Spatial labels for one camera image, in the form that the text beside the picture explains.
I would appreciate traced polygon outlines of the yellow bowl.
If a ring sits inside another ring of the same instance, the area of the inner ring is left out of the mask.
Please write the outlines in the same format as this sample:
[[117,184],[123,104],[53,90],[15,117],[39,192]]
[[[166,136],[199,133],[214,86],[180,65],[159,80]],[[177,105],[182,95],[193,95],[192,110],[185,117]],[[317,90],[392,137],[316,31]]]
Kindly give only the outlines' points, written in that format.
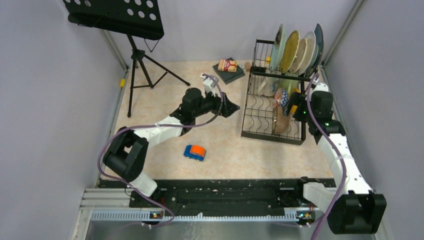
[[289,103],[287,104],[287,108],[289,109],[290,114],[294,114],[298,108],[298,95],[300,90],[298,88],[293,88],[289,94]]

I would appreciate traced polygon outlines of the cream floral ceramic plate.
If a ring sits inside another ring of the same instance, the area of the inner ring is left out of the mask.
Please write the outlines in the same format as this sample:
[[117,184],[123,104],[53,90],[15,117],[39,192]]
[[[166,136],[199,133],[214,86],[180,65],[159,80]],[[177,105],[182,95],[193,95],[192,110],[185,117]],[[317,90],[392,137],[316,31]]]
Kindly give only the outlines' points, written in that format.
[[298,49],[297,49],[297,53],[295,56],[295,59],[291,65],[291,67],[289,68],[289,73],[291,75],[298,75],[298,71],[301,67],[302,61],[304,59],[304,55],[307,51],[307,39],[306,38],[302,38],[299,41],[299,45],[298,45]]

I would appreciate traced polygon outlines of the blue orange toy car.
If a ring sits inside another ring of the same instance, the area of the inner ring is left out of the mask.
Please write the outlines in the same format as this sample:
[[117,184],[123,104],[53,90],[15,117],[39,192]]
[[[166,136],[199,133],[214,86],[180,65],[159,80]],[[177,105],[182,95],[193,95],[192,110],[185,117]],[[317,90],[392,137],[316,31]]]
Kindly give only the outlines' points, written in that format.
[[183,155],[188,159],[193,159],[198,162],[203,162],[206,156],[206,149],[199,145],[187,145]]

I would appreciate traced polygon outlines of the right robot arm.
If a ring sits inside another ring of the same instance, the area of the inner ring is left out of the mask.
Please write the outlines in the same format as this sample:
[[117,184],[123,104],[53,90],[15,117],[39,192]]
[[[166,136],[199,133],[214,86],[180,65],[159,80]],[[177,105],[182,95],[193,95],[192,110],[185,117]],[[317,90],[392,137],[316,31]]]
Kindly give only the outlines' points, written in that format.
[[327,158],[336,185],[332,193],[317,181],[306,182],[293,192],[299,206],[310,202],[324,211],[323,218],[336,235],[375,234],[380,226],[387,201],[375,193],[360,173],[350,153],[346,131],[333,118],[333,95],[324,90],[302,94],[294,92],[283,108],[288,115],[296,106],[294,119],[308,123],[309,133]]

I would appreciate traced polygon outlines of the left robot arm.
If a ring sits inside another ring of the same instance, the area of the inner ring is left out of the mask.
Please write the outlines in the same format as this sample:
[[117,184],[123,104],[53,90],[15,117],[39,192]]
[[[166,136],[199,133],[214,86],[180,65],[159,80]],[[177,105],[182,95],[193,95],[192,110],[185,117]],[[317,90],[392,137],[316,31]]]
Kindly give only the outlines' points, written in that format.
[[141,200],[149,207],[160,202],[157,183],[144,171],[149,149],[171,138],[188,133],[196,118],[213,113],[216,117],[230,117],[240,106],[231,102],[225,92],[202,94],[198,88],[189,88],[181,104],[165,119],[148,127],[121,128],[102,156],[103,164],[117,174],[125,183],[141,193]]

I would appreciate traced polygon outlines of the black wire dish rack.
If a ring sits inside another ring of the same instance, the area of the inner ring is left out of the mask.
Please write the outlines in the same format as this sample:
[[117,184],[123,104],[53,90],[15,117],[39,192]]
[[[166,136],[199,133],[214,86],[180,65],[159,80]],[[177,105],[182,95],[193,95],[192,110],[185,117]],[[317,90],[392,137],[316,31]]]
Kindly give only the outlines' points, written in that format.
[[296,121],[291,116],[287,129],[283,133],[277,133],[276,127],[279,121],[277,110],[273,108],[274,98],[272,96],[259,95],[258,89],[266,77],[272,77],[282,80],[294,80],[298,82],[299,90],[304,93],[309,79],[307,77],[283,75],[279,70],[271,73],[267,57],[271,56],[273,45],[274,42],[271,40],[257,39],[255,41],[251,68],[247,73],[248,82],[241,136],[299,146],[306,140],[306,123]]

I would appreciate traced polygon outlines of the beige mug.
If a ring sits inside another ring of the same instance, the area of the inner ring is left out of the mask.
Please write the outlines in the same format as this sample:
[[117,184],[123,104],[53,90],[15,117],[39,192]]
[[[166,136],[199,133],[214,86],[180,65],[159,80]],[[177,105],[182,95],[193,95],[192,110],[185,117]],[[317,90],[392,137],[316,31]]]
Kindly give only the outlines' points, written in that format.
[[257,88],[258,96],[273,97],[280,87],[280,79],[264,76]]

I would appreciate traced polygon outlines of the red patterned brown bowl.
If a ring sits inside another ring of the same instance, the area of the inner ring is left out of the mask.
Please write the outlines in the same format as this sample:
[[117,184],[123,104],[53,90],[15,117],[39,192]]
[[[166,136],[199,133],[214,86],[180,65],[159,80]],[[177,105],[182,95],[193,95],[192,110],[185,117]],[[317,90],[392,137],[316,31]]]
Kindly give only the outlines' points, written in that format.
[[285,89],[281,87],[278,88],[273,97],[272,107],[274,109],[276,109],[277,107],[281,107],[284,110],[289,102],[289,98],[289,93]]

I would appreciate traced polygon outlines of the brown speckled cream bowl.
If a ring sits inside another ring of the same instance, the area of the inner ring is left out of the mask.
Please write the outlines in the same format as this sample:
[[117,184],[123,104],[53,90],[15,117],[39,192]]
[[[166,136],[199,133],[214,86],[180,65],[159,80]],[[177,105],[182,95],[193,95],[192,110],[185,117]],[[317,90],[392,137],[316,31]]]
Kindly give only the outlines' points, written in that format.
[[290,116],[284,115],[283,108],[277,106],[273,111],[272,133],[275,135],[284,134],[290,125]]

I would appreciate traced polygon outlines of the yellow-rimmed patterned plate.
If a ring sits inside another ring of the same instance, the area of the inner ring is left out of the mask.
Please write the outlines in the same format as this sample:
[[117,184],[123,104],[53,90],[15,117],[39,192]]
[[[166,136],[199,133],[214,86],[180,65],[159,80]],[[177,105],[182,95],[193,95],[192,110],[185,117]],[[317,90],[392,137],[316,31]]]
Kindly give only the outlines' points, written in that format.
[[298,30],[294,30],[286,40],[282,59],[280,62],[280,71],[285,74],[289,71],[292,66],[295,57],[297,55],[298,47],[300,42],[300,33]]

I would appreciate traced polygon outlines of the light green round plate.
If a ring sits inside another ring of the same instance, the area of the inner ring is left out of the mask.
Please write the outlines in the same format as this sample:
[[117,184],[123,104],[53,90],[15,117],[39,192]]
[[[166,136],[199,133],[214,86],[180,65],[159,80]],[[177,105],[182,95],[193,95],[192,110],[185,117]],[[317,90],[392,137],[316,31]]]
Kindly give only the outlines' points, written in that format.
[[280,66],[285,45],[286,45],[287,35],[283,24],[279,25],[277,34],[274,39],[274,44],[270,56],[269,70],[271,73],[275,72]]

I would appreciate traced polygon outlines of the teal square plate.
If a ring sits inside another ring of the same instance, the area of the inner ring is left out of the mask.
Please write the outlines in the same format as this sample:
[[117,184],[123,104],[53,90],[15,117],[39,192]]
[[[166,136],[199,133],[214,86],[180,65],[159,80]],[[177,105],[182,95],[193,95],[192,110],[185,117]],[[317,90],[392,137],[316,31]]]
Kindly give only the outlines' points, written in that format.
[[324,33],[321,25],[319,23],[316,24],[315,30],[315,51],[313,55],[313,61],[307,69],[307,75],[310,77],[313,73],[317,72],[318,65],[321,61],[323,51],[324,51]]

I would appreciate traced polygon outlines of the light green mug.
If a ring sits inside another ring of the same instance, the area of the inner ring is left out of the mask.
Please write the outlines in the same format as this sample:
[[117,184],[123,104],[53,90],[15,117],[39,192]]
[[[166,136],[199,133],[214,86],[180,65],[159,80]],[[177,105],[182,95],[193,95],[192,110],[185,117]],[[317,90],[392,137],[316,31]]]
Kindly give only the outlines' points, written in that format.
[[279,87],[286,90],[289,95],[298,87],[298,84],[298,80],[292,79],[281,78],[279,81]]

